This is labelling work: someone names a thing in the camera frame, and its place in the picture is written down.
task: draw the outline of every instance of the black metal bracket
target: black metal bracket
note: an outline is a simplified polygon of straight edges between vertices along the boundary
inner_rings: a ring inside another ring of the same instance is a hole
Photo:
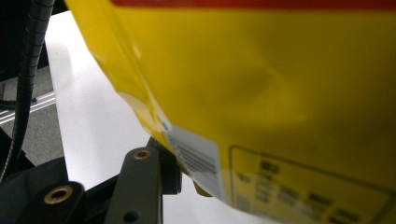
[[[11,146],[11,138],[0,128],[0,167],[6,164],[9,147]],[[18,159],[17,166],[12,174],[34,168],[29,159],[26,158],[24,151],[21,151],[20,158]]]
[[[163,195],[181,192],[176,157],[150,139],[130,151],[120,174],[84,191],[76,182],[49,186],[16,223],[163,223]]]

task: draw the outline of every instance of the white table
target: white table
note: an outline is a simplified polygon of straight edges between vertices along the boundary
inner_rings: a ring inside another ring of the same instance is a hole
[[[50,19],[46,43],[69,179],[90,189],[117,175],[125,154],[149,135],[88,52],[70,12]],[[163,197],[164,223],[275,223],[199,196],[183,177],[182,192]]]

